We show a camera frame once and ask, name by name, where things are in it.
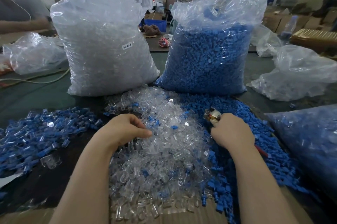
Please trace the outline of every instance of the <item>pile of clear plastic parts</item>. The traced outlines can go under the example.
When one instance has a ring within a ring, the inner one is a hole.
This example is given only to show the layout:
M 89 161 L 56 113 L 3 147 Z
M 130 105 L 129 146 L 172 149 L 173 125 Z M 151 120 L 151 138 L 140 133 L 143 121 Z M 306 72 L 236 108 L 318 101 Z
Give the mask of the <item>pile of clear plastic parts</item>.
M 147 85 L 108 100 L 108 113 L 134 112 L 153 132 L 149 139 L 120 147 L 111 158 L 112 217 L 151 221 L 173 208 L 193 212 L 211 177 L 210 137 L 195 113 L 180 107 L 178 94 Z

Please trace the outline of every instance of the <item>table surface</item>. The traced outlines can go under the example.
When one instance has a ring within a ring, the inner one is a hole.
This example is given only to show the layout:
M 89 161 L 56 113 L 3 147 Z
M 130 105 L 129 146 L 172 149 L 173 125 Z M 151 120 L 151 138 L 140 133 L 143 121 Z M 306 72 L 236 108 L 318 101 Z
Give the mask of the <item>table surface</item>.
M 151 53 L 153 60 L 162 74 L 165 68 L 167 53 Z M 274 68 L 271 58 L 259 58 L 255 53 L 248 53 L 244 73 L 244 83 L 257 79 L 259 75 L 268 73 Z M 37 82 L 51 81 L 59 77 L 61 73 L 41 77 Z M 19 76 L 7 74 L 1 78 L 30 76 Z M 70 74 L 53 84 L 38 85 L 20 83 L 0 90 L 0 127 L 5 128 L 9 119 L 18 120 L 27 115 L 31 110 L 41 111 L 48 109 L 66 109 L 74 106 L 89 107 L 97 115 L 102 116 L 105 106 L 103 97 L 78 97 L 67 94 L 70 85 Z M 294 103 L 297 109 L 304 109 L 320 105 L 337 103 L 337 84 L 329 86 L 325 95 L 312 98 L 303 98 L 292 102 L 276 102 L 256 93 L 251 88 L 247 92 L 238 95 L 237 98 L 249 105 L 260 116 L 266 112 L 291 111 L 290 103 Z M 49 170 L 40 164 L 33 169 L 28 177 L 20 177 L 6 185 L 2 191 L 8 192 L 4 201 L 0 203 L 0 213 L 13 212 L 20 205 L 34 198 L 35 203 L 41 202 L 46 197 L 48 200 L 42 207 L 56 207 L 65 186 L 69 180 L 72 170 L 84 146 L 91 138 L 92 133 L 86 132 L 81 139 L 72 140 L 67 149 L 59 149 L 55 153 L 62 159 L 62 164 L 54 170 Z M 302 204 L 314 223 L 335 223 L 337 220 L 335 206 L 332 202 L 321 195 L 323 205 L 318 205 L 308 195 L 292 191 L 293 195 Z

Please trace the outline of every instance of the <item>blue plastic crate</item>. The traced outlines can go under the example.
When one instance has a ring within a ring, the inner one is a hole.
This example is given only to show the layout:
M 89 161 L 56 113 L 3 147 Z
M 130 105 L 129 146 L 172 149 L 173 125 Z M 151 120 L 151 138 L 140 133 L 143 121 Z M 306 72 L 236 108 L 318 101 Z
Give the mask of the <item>blue plastic crate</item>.
M 166 21 L 144 19 L 144 22 L 149 26 L 152 24 L 157 25 L 160 32 L 166 33 Z

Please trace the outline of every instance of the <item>gray shirt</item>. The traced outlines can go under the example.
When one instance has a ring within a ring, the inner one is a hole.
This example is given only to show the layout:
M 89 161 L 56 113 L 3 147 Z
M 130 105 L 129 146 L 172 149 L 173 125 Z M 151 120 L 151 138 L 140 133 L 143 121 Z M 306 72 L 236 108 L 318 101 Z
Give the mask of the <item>gray shirt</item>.
M 28 21 L 50 16 L 42 0 L 13 0 L 10 5 L 0 0 L 0 21 Z

